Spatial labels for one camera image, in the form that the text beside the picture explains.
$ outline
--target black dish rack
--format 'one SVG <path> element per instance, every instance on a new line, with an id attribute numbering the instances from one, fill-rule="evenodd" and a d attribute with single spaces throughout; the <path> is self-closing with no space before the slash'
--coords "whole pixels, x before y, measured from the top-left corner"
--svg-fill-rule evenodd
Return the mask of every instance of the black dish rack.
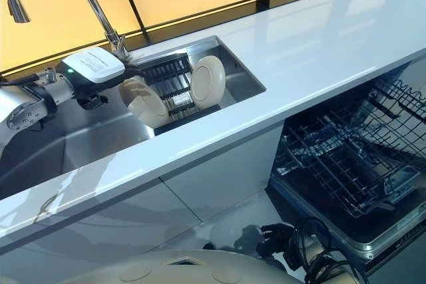
<path id="1" fill-rule="evenodd" d="M 426 100 L 379 78 L 366 98 L 285 125 L 274 170 L 308 169 L 353 217 L 394 204 L 426 168 Z"/>
<path id="2" fill-rule="evenodd" d="M 156 59 L 140 71 L 145 83 L 166 105 L 170 122 L 154 130 L 156 135 L 220 110 L 218 105 L 200 110 L 190 95 L 192 67 L 186 53 Z"/>

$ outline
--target sink basin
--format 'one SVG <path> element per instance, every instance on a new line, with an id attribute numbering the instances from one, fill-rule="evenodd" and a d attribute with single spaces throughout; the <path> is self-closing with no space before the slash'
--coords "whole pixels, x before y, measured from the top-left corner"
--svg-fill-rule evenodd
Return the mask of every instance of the sink basin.
<path id="1" fill-rule="evenodd" d="M 262 84 L 217 37 L 209 37 L 169 51 L 135 60 L 140 68 L 168 55 L 188 55 L 194 66 L 214 55 L 223 63 L 226 89 L 218 110 L 265 91 Z M 79 168 L 154 138 L 158 131 L 139 122 L 126 108 L 114 87 L 103 92 L 109 103 L 94 110 L 69 100 L 58 107 L 44 128 L 22 131 L 5 148 L 0 160 L 0 198 L 6 198 L 65 172 Z"/>

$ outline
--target floor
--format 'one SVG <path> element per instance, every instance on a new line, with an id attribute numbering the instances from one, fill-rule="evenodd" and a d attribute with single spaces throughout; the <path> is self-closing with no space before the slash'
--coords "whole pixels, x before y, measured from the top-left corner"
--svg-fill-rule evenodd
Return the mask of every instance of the floor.
<path id="1" fill-rule="evenodd" d="M 218 249 L 258 257 L 256 244 L 263 240 L 260 227 L 272 223 L 295 224 L 299 215 L 274 191 L 259 192 L 233 207 L 215 215 L 193 229 L 163 243 L 160 249 L 201 249 L 210 242 Z M 371 284 L 422 283 L 426 278 L 426 234 L 414 241 L 399 255 L 376 271 Z M 304 272 L 292 272 L 282 254 L 275 254 L 291 276 L 304 281 Z"/>

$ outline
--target dishwasher rack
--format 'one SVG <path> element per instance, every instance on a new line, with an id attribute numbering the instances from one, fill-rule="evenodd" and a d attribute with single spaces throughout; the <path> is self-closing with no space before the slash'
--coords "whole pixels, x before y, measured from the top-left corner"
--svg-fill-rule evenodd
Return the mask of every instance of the dishwasher rack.
<path id="1" fill-rule="evenodd" d="M 366 98 L 285 126 L 274 169 L 308 169 L 353 217 L 393 210 L 426 169 L 425 101 L 400 80 L 379 78 Z"/>

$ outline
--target white plate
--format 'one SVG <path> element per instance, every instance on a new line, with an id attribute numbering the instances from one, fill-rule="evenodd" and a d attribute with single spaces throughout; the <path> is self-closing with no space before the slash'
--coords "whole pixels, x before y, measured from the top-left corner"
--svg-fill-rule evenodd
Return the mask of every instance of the white plate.
<path id="1" fill-rule="evenodd" d="M 169 120 L 168 111 L 160 97 L 139 76 L 124 81 L 118 88 L 126 107 L 142 123 L 155 129 Z"/>
<path id="2" fill-rule="evenodd" d="M 192 72 L 191 97 L 199 109 L 214 106 L 222 100 L 225 84 L 225 68 L 220 59 L 204 57 Z"/>

